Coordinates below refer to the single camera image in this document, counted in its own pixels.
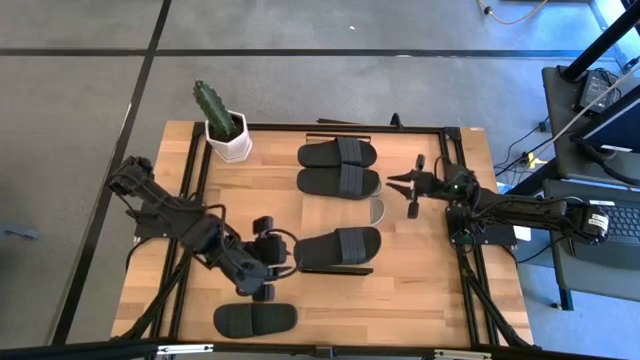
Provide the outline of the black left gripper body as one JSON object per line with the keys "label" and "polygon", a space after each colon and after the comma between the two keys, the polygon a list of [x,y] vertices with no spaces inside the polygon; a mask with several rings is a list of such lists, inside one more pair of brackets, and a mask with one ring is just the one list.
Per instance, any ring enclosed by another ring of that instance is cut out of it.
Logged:
{"label": "black left gripper body", "polygon": [[251,296],[256,302],[267,302],[275,298],[273,282],[289,270],[289,267],[284,266],[288,256],[286,244],[282,236],[273,229],[272,217],[260,217],[252,225],[256,238],[238,245],[241,269],[238,271],[240,284],[236,286],[236,293],[239,296]]}

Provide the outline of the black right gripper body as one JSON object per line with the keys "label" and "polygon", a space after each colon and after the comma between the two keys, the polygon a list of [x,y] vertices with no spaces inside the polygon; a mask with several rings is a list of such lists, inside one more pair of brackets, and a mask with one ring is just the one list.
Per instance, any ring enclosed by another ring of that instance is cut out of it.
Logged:
{"label": "black right gripper body", "polygon": [[437,177],[435,172],[425,172],[424,156],[420,154],[416,166],[408,173],[410,200],[408,217],[415,219],[419,213],[419,197],[428,197],[459,204],[476,205],[476,177],[464,166],[451,162],[443,163],[444,178]]}

